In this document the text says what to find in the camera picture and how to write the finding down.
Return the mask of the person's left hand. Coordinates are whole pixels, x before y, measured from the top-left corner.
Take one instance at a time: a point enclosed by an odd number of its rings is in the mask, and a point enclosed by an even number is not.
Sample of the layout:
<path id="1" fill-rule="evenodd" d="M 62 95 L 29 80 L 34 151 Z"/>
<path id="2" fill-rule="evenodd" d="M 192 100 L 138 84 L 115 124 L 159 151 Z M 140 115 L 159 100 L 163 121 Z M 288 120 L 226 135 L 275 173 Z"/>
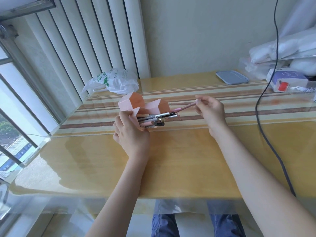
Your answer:
<path id="1" fill-rule="evenodd" d="M 139 129 L 130 119 L 132 111 L 120 111 L 113 127 L 113 139 L 128 155 L 129 159 L 147 162 L 149 159 L 150 133 Z"/>

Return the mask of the person's right hand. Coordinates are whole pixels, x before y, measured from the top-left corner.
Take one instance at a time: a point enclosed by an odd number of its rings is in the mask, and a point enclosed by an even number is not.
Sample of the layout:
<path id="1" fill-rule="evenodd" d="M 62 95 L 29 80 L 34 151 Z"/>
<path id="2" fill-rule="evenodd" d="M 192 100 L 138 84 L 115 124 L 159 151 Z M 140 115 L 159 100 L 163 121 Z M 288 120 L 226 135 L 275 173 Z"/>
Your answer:
<path id="1" fill-rule="evenodd" d="M 205 120 L 209 133 L 215 139 L 228 127 L 225 119 L 224 105 L 218 99 L 208 95 L 196 95 L 196 104 L 206 105 Z"/>

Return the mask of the pink slim makeup pencil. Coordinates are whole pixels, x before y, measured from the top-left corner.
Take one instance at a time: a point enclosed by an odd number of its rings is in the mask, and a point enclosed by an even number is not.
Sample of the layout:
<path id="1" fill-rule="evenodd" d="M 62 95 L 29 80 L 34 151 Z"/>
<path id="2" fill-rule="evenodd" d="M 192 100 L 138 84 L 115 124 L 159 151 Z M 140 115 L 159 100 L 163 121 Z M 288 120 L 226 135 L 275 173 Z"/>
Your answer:
<path id="1" fill-rule="evenodd" d="M 190 108 L 190 107 L 192 107 L 192 106 L 195 106 L 195 105 L 196 105 L 196 103 L 193 102 L 193 103 L 190 103 L 190 104 L 185 105 L 185 106 L 183 106 L 183 107 L 178 107 L 178 108 L 176 108 L 176 109 L 170 110 L 169 112 L 178 113 L 178 112 L 180 112 L 180 111 L 183 111 L 183 110 L 185 110 L 185 109 L 187 109 L 187 108 Z"/>

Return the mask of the pink paper pen holder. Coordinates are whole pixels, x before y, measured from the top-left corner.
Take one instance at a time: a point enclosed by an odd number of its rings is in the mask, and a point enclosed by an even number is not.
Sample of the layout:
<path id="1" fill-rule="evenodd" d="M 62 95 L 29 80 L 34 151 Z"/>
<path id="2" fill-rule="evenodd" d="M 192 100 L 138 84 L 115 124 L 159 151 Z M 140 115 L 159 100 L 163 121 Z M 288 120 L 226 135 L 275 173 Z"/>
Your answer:
<path id="1" fill-rule="evenodd" d="M 149 103 L 145 103 L 142 95 L 132 92 L 128 95 L 123 96 L 118 102 L 120 111 L 132 111 L 133 113 L 129 116 L 132 123 L 141 129 L 136 116 L 138 114 L 162 114 L 170 112 L 170 106 L 167 101 L 163 99 L 157 99 Z"/>

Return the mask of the person's right forearm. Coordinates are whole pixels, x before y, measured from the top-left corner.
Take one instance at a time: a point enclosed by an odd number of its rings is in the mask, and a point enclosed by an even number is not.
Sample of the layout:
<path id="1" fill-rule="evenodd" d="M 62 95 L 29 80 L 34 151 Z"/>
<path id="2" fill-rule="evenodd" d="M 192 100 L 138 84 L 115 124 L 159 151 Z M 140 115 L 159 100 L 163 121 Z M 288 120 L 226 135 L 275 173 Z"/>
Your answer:
<path id="1" fill-rule="evenodd" d="M 316 237 L 316 219 L 225 123 L 208 125 L 264 237 Z"/>

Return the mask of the person's left forearm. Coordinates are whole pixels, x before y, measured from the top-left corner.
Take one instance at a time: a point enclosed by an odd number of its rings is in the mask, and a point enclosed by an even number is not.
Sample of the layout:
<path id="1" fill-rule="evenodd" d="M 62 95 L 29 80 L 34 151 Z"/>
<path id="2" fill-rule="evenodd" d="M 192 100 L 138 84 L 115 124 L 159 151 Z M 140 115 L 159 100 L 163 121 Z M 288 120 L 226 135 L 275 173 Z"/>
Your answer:
<path id="1" fill-rule="evenodd" d="M 85 237 L 126 237 L 149 153 L 130 154 L 124 171 Z"/>

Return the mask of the bundle of pens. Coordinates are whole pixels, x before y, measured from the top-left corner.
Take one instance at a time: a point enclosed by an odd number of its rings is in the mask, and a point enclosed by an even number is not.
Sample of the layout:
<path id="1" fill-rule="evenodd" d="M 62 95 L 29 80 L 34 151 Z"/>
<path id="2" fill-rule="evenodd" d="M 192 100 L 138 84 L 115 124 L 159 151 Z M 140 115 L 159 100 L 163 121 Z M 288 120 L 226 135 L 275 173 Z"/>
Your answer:
<path id="1" fill-rule="evenodd" d="M 143 117 L 137 117 L 138 123 L 142 128 L 156 128 L 164 126 L 169 119 L 179 117 L 177 112 L 165 112 L 162 114 L 149 114 Z"/>

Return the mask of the white plastic bag green print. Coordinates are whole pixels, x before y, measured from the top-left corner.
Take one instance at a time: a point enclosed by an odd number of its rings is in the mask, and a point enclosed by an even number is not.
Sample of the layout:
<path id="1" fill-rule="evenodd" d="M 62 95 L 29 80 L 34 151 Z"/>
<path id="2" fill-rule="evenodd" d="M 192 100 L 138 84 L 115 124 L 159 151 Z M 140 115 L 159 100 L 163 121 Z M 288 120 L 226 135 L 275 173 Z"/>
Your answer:
<path id="1" fill-rule="evenodd" d="M 134 72 L 113 68 L 90 79 L 84 85 L 80 95 L 83 96 L 85 91 L 89 93 L 110 91 L 119 95 L 127 95 L 138 91 L 137 80 L 138 77 Z"/>

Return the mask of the grey-blue flat lid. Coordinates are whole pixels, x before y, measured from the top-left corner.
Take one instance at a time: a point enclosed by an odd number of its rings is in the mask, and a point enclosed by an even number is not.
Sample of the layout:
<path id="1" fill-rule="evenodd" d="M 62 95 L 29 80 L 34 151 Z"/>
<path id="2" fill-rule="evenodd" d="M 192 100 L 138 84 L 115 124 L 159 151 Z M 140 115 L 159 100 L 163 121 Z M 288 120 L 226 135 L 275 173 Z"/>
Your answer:
<path id="1" fill-rule="evenodd" d="M 248 83 L 249 79 L 237 71 L 217 71 L 216 76 L 228 85 Z"/>

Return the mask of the clear plastic table cover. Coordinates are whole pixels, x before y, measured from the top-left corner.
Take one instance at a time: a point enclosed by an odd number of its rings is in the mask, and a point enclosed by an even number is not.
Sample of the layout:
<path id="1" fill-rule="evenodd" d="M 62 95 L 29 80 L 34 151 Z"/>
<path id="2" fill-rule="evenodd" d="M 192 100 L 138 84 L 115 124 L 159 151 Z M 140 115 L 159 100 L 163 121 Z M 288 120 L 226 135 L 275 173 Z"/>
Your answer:
<path id="1" fill-rule="evenodd" d="M 288 189 L 281 165 L 261 135 L 255 104 L 265 81 L 229 86 L 214 72 L 141 79 L 146 102 L 166 100 L 171 109 L 195 95 L 225 106 L 226 120 L 249 151 Z M 95 93 L 39 145 L 24 166 L 1 187 L 0 213 L 71 213 L 75 207 L 98 214 L 128 160 L 113 140 L 121 95 Z M 282 158 L 298 200 L 316 215 L 316 103 L 268 89 L 259 105 L 261 127 Z M 194 109 L 181 111 L 151 130 L 150 159 L 134 214 L 241 214 L 247 210 L 234 178 Z"/>

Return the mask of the clear plastic sheet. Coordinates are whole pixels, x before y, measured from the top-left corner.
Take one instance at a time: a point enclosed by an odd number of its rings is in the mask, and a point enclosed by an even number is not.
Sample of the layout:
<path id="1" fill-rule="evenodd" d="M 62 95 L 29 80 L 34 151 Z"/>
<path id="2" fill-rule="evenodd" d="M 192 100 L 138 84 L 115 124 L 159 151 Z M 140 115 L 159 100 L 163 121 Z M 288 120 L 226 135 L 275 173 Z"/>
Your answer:
<path id="1" fill-rule="evenodd" d="M 237 71 L 248 79 L 258 79 L 258 80 L 265 80 L 270 69 L 274 68 L 274 63 L 267 64 L 267 63 L 259 63 L 255 64 L 252 63 L 250 58 L 240 58 Z"/>

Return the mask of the white purple box red label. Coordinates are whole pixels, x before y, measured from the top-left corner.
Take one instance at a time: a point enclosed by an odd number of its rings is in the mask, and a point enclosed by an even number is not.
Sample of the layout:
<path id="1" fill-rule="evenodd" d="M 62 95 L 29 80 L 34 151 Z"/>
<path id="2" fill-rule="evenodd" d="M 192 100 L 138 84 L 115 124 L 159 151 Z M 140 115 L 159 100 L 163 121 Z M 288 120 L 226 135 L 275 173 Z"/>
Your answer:
<path id="1" fill-rule="evenodd" d="M 269 70 L 266 81 L 274 92 L 286 92 L 288 87 L 306 87 L 308 78 L 292 68 L 272 68 Z"/>

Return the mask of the white radiator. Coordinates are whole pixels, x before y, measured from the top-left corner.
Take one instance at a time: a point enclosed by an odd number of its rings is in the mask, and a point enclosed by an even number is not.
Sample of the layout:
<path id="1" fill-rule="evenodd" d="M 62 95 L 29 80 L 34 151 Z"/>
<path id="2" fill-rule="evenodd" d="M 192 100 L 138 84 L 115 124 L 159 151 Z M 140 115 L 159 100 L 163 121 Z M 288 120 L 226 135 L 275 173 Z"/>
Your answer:
<path id="1" fill-rule="evenodd" d="M 24 18 L 75 105 L 111 68 L 151 77 L 140 0 L 41 1 L 45 8 Z"/>

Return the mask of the clear bag of white filling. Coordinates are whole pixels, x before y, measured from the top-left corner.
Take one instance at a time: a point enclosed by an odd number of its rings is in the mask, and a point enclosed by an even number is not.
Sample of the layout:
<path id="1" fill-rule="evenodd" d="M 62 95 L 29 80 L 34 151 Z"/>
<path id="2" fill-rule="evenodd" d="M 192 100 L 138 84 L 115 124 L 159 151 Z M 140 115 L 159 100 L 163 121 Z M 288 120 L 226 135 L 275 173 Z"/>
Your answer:
<path id="1" fill-rule="evenodd" d="M 316 27 L 287 35 L 249 50 L 252 63 L 263 63 L 316 49 Z"/>

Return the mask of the person's left leg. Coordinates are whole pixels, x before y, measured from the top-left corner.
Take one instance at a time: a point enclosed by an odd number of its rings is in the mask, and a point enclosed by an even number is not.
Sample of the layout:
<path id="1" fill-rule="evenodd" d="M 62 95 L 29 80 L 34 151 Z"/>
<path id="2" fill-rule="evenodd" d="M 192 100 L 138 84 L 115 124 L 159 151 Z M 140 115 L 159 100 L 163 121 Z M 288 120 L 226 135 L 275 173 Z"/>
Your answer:
<path id="1" fill-rule="evenodd" d="M 175 214 L 154 214 L 151 237 L 180 237 Z"/>

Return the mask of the person's leg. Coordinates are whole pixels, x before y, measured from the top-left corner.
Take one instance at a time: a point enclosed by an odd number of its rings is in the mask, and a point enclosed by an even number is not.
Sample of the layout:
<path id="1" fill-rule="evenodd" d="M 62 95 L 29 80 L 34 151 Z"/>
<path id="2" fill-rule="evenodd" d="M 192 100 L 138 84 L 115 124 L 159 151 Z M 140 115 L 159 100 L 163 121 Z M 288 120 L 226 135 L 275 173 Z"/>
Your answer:
<path id="1" fill-rule="evenodd" d="M 246 237 L 239 215 L 210 214 L 214 237 Z"/>
<path id="2" fill-rule="evenodd" d="M 175 214 L 154 214 L 151 237 L 180 237 Z"/>

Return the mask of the small bag of white filling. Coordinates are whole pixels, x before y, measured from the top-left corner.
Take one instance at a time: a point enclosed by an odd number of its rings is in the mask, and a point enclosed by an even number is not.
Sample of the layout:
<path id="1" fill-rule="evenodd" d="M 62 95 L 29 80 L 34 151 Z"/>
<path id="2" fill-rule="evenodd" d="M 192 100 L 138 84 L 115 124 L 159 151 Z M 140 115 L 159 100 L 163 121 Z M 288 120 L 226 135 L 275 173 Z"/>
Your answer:
<path id="1" fill-rule="evenodd" d="M 306 76 L 316 76 L 316 57 L 294 59 L 290 63 L 290 68 Z"/>

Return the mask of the person's right leg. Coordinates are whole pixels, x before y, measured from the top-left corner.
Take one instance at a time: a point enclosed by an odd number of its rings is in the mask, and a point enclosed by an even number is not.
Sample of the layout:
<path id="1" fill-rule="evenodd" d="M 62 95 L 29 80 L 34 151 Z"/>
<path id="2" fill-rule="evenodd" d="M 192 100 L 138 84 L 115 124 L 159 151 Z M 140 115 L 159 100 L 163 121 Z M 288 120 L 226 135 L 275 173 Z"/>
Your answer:
<path id="1" fill-rule="evenodd" d="M 210 214 L 214 237 L 246 237 L 239 215 Z"/>

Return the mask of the grey window frame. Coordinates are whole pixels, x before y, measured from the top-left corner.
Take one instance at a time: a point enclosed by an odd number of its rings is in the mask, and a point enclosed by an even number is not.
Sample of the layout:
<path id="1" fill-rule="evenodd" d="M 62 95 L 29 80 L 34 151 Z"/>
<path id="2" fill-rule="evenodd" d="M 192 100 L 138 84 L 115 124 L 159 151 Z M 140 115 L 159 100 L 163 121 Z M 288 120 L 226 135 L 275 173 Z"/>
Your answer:
<path id="1" fill-rule="evenodd" d="M 45 93 L 9 20 L 55 7 L 53 0 L 0 0 L 0 181 L 25 167 L 63 113 Z"/>

